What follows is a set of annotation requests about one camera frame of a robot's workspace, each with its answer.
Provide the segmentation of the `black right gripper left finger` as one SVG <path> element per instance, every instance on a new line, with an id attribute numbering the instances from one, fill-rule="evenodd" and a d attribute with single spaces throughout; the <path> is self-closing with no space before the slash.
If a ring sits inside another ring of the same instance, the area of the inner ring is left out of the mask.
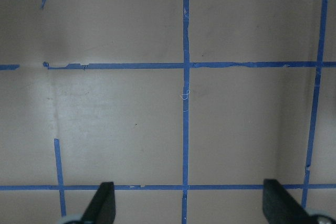
<path id="1" fill-rule="evenodd" d="M 114 183 L 101 183 L 82 215 L 80 223 L 113 224 L 116 218 L 115 203 Z"/>

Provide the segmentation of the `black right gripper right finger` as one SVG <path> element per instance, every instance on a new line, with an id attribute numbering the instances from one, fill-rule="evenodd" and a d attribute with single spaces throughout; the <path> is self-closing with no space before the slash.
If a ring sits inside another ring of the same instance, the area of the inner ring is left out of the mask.
<path id="1" fill-rule="evenodd" d="M 310 223 L 310 216 L 276 179 L 264 179 L 263 214 L 268 223 Z"/>

